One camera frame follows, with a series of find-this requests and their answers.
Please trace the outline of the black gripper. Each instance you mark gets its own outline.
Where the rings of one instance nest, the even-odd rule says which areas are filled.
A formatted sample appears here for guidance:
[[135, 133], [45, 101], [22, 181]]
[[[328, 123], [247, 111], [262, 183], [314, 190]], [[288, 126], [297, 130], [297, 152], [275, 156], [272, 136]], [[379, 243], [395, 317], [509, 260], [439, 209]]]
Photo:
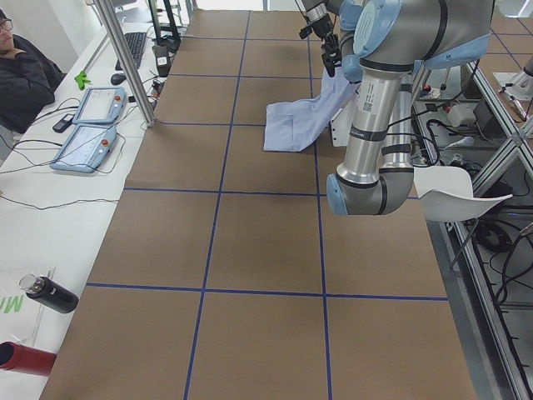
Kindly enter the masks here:
[[339, 39], [333, 27], [316, 25], [314, 33], [322, 40], [321, 59], [330, 78], [335, 77], [336, 68], [341, 66], [341, 49]]

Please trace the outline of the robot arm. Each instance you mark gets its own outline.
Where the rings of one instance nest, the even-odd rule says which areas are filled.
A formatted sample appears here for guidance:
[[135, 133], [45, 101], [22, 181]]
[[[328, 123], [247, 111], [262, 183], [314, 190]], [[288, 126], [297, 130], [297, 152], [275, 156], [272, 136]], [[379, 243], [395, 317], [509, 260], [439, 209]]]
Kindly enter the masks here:
[[410, 194], [414, 168], [407, 97], [416, 62], [442, 69], [474, 62], [488, 47], [492, 1], [345, 1], [341, 67], [360, 81], [344, 160], [326, 180], [338, 215], [382, 215]]
[[321, 39], [321, 60], [330, 78], [341, 66], [343, 56], [352, 54], [356, 25], [361, 16], [360, 1], [298, 1], [296, 5], [306, 25], [300, 39], [314, 33]]

